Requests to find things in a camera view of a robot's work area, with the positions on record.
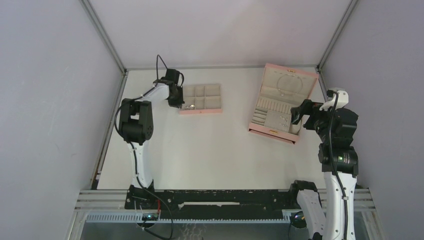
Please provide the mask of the pink compartment tray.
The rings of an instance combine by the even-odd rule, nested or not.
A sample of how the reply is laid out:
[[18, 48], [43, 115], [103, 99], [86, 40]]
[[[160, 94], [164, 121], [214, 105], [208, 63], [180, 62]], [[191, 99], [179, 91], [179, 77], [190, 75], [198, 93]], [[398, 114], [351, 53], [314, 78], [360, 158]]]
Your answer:
[[219, 114], [223, 112], [220, 84], [194, 84], [183, 86], [183, 100], [179, 113]]

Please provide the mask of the pink jewelry box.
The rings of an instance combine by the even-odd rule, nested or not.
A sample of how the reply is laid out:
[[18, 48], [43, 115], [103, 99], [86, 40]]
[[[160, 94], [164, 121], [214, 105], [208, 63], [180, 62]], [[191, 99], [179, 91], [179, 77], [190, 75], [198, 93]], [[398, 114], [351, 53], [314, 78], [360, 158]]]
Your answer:
[[[318, 79], [314, 72], [267, 63], [248, 131], [290, 144], [298, 142], [302, 122], [291, 124], [291, 108], [310, 98]], [[287, 117], [287, 122], [280, 116]]]

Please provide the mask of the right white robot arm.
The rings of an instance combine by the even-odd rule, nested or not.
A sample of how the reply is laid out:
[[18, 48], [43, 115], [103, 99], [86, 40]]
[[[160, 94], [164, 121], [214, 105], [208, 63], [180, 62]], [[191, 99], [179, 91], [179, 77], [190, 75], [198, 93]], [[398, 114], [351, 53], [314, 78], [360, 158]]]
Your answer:
[[300, 208], [302, 217], [290, 218], [292, 226], [302, 220], [311, 240], [354, 240], [354, 194], [359, 174], [359, 157], [351, 145], [359, 116], [334, 101], [329, 107], [310, 99], [291, 109], [291, 122], [308, 116], [303, 127], [315, 131], [321, 143], [318, 160], [326, 189], [326, 208], [313, 182], [295, 180], [289, 203]]

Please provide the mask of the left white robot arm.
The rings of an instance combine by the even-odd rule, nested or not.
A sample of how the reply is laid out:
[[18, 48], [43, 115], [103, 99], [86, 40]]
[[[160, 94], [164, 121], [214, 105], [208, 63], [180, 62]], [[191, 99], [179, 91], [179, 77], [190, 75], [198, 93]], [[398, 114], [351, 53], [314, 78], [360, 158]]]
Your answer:
[[143, 208], [149, 209], [156, 203], [157, 196], [148, 190], [153, 186], [148, 161], [148, 143], [154, 133], [153, 106], [167, 101], [172, 108], [180, 109], [184, 103], [183, 73], [168, 68], [165, 76], [155, 80], [152, 87], [135, 98], [125, 98], [115, 113], [116, 132], [127, 143], [132, 152], [133, 177], [131, 186], [143, 189], [137, 195], [137, 202]]

